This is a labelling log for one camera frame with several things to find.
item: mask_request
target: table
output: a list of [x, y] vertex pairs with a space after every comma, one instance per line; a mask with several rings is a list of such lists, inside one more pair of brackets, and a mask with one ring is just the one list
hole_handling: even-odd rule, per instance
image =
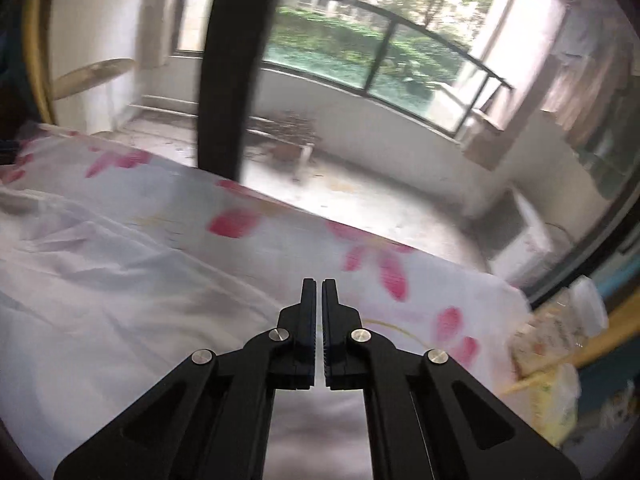
[[[495, 276], [141, 150], [38, 133], [1, 175], [0, 418], [44, 478], [195, 349], [272, 328], [303, 278], [335, 278], [398, 348], [513, 383], [506, 339], [529, 308]], [[266, 479], [370, 475], [359, 392], [276, 393]]]

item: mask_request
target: white fabric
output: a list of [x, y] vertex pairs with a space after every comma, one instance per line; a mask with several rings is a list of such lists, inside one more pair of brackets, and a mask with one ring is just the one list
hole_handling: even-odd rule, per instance
[[[47, 137], [22, 157], [0, 189], [0, 418], [46, 479], [192, 351], [273, 327], [303, 278], [336, 278], [399, 348], [473, 339], [468, 370], [494, 392], [514, 380], [506, 339], [528, 307], [494, 276], [107, 141]], [[266, 479], [371, 476], [362, 395], [317, 372], [276, 394]]]

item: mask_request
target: balcony railing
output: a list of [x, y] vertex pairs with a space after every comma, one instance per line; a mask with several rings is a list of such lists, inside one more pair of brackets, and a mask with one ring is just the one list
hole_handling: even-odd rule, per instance
[[[176, 55], [202, 55], [211, 3], [178, 0]], [[451, 137], [497, 89], [511, 89], [462, 46], [359, 0], [280, 0], [263, 64], [377, 100]]]

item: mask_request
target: silver screw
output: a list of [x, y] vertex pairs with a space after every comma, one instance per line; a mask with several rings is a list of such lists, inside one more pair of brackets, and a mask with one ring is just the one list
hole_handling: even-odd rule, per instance
[[289, 339], [289, 331], [286, 328], [274, 328], [269, 332], [269, 339], [272, 341], [286, 341]]
[[443, 365], [449, 359], [449, 355], [439, 348], [432, 348], [429, 350], [427, 352], [427, 357], [429, 358], [429, 361], [436, 365]]
[[371, 339], [371, 332], [363, 328], [357, 328], [356, 330], [351, 332], [351, 339], [353, 339], [357, 343], [366, 343], [369, 339]]
[[197, 365], [205, 365], [212, 359], [213, 354], [206, 348], [203, 348], [202, 350], [196, 350], [193, 354], [191, 354], [191, 360]]

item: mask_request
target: balcony floor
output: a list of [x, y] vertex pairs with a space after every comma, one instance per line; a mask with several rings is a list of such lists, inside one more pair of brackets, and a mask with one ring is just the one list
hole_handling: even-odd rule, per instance
[[[188, 126], [189, 121], [145, 112], [119, 132], [97, 135], [194, 166], [194, 131]], [[264, 144], [248, 146], [241, 181], [313, 214], [486, 271], [473, 237], [426, 195], [318, 151], [302, 181], [294, 182], [291, 168], [275, 164]]]

